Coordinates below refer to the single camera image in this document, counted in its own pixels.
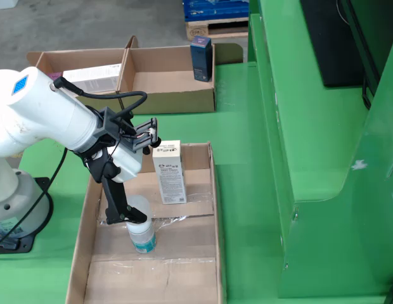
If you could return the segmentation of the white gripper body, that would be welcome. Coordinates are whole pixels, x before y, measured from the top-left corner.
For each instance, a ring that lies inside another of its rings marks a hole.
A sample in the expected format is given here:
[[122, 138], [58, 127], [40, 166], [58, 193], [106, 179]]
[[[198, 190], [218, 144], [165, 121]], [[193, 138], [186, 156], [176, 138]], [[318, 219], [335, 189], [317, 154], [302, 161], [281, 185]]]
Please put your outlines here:
[[114, 182], [124, 183], [137, 177], [142, 167], [142, 152], [132, 152], [124, 145], [109, 147], [107, 151], [113, 158], [113, 164], [120, 168], [120, 173], [112, 179]]

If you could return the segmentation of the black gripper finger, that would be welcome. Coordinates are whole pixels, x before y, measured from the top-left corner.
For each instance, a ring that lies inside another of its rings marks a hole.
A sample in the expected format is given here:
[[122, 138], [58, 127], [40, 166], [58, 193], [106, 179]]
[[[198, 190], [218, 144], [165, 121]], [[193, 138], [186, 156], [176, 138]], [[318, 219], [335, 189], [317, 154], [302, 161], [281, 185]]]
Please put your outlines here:
[[107, 148], [102, 148], [102, 155], [95, 160], [88, 160], [87, 165], [93, 179], [102, 184], [108, 206], [105, 210], [108, 225], [120, 222], [143, 224], [147, 221], [146, 214], [129, 205], [126, 199], [123, 182], [113, 179], [121, 173], [120, 167], [113, 163]]
[[161, 138], [157, 137], [157, 141], [155, 143], [152, 143], [149, 146], [143, 147], [143, 154], [144, 155], [149, 155], [151, 153], [151, 148], [157, 148], [161, 144]]

